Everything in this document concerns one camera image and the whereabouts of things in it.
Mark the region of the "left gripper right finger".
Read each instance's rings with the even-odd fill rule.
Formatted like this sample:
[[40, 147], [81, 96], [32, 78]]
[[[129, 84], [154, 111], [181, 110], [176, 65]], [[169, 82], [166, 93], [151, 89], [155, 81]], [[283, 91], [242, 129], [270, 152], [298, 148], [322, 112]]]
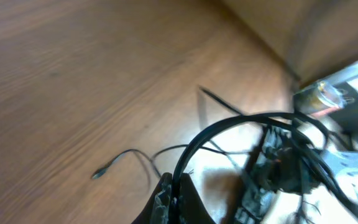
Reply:
[[178, 222], [179, 224], [215, 224], [187, 173], [180, 179]]

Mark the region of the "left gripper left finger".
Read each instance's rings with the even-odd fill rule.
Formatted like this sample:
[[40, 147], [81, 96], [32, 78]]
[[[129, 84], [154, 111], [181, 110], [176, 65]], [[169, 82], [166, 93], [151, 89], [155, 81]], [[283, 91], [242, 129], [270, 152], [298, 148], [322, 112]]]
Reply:
[[167, 224], [172, 196], [172, 174], [164, 173], [144, 209], [132, 224]]

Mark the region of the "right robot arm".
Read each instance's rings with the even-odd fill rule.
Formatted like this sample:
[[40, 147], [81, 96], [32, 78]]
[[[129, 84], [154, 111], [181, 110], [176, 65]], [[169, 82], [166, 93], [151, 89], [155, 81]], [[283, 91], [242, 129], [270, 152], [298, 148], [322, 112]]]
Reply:
[[351, 182], [358, 182], [358, 151], [301, 152], [297, 138], [275, 126], [263, 128], [259, 144], [249, 151], [241, 170], [242, 187], [233, 223], [260, 223], [273, 208], [278, 191], [304, 196], [324, 184], [326, 188], [358, 219], [356, 199], [349, 196]]

